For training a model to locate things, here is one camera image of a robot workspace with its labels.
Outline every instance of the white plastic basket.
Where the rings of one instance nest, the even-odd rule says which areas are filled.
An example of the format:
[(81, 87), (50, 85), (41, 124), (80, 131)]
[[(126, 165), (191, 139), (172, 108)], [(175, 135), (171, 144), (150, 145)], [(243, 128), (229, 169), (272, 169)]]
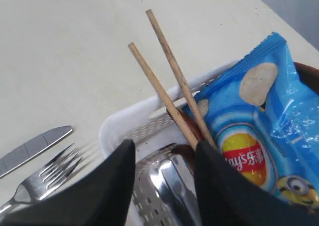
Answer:
[[(188, 82), (192, 92), (201, 90), (223, 71), (232, 67), (234, 63), (235, 61), (220, 66)], [(178, 106), (183, 105), (183, 102), (180, 102), (183, 95), (179, 86), (171, 88), (167, 93), (172, 101), (179, 101), (177, 102)], [(161, 99), (155, 95), (108, 117), (99, 132), (99, 146), (104, 157), (107, 158), (124, 139), (133, 139), (137, 149), (137, 162), (170, 143), (187, 143), (163, 107)], [(143, 225), (135, 206), (132, 204), (126, 225)]]

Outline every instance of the butter knife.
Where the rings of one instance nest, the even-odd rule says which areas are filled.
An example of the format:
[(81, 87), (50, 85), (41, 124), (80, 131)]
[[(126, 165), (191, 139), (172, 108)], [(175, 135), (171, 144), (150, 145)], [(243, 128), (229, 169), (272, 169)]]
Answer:
[(71, 133), (71, 126), (61, 126), (48, 130), (15, 148), (0, 159), (0, 179), (40, 155)]

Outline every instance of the lay's chip bag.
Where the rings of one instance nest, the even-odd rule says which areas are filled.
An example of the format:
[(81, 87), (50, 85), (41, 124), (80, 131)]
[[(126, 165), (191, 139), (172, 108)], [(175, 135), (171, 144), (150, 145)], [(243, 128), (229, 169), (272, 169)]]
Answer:
[[(220, 153), (294, 207), (319, 213), (319, 97), (300, 82), (287, 42), (268, 36), (195, 95)], [(193, 117), (188, 106), (183, 111)]]

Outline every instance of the silver fork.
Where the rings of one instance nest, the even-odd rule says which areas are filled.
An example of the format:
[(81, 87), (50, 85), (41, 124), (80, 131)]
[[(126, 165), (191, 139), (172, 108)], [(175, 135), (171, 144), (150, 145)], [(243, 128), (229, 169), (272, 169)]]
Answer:
[(74, 144), (65, 148), (45, 166), (22, 181), (14, 196), (0, 207), (0, 218), (3, 218), (18, 205), (30, 205), (43, 200), (59, 188), (70, 177), (82, 159), (79, 157), (80, 152), (76, 147), (71, 150), (72, 146)]

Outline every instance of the chopsticks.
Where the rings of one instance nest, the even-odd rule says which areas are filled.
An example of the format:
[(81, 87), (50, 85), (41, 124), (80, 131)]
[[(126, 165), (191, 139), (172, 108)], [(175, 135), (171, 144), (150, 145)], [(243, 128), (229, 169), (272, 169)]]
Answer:
[[(207, 125), (206, 125), (202, 115), (199, 112), (197, 103), (195, 102), (195, 100), (193, 98), (193, 95), (192, 95), (191, 90), (187, 84), (187, 81), (186, 81), (182, 71), (179, 68), (179, 65), (178, 65), (169, 45), (164, 37), (163, 32), (160, 29), (160, 26), (159, 26), (159, 24), (154, 16), (152, 10), (151, 9), (147, 10), (146, 14), (147, 14), (147, 16), (151, 22), (151, 25), (152, 25), (152, 27), (153, 27), (153, 29), (158, 37), (160, 45), (162, 46), (162, 49), (163, 49), (165, 56), (166, 56), (170, 66), (172, 68), (172, 71), (175, 75), (175, 78), (177, 79), (177, 81), (182, 89), (184, 97), (185, 97), (192, 113), (194, 114), (196, 123), (197, 123), (202, 135), (204, 136), (205, 140), (209, 144), (211, 144), (215, 149), (217, 149), (217, 147), (216, 147), (216, 145), (211, 137), (211, 134), (207, 128)], [(176, 109), (172, 100), (167, 95), (164, 88), (161, 86), (160, 82), (155, 77), (152, 70), (150, 69), (150, 67), (148, 66), (148, 64), (146, 63), (146, 61), (144, 60), (144, 58), (142, 57), (142, 55), (140, 54), (140, 52), (138, 51), (138, 49), (136, 48), (134, 43), (129, 44), (129, 49), (131, 50), (133, 56), (135, 57), (135, 59), (137, 60), (137, 62), (140, 65), (140, 67), (144, 71), (145, 75), (149, 79), (150, 83), (152, 84), (152, 86), (154, 87), (156, 92), (159, 94), (165, 107), (167, 108), (167, 111), (170, 113), (173, 120), (179, 126), (180, 130), (182, 131), (182, 133), (184, 134), (186, 139), (189, 141), (191, 147), (195, 150), (197, 143), (198, 143), (198, 140), (196, 139), (196, 137), (194, 136), (194, 134), (192, 133), (192, 131), (188, 127), (187, 123), (184, 121), (183, 117), (180, 115), (179, 111)]]
[(184, 121), (179, 111), (176, 109), (172, 100), (170, 99), (170, 97), (168, 96), (168, 94), (166, 93), (162, 85), (160, 84), (159, 80), (156, 78), (156, 76), (150, 69), (149, 65), (146, 63), (146, 61), (140, 54), (139, 50), (134, 45), (134, 43), (129, 44), (129, 49), (131, 50), (136, 61), (141, 66), (142, 70), (144, 71), (146, 77), (149, 79), (150, 83), (154, 87), (155, 91), (159, 94), (161, 100), (163, 101), (165, 107), (167, 108), (168, 112), (172, 116), (173, 120), (176, 122), (176, 124), (179, 126), (180, 130), (186, 137), (186, 139), (189, 141), (193, 150), (195, 150), (198, 144), (198, 140), (194, 136), (193, 132), (190, 130), (187, 123)]

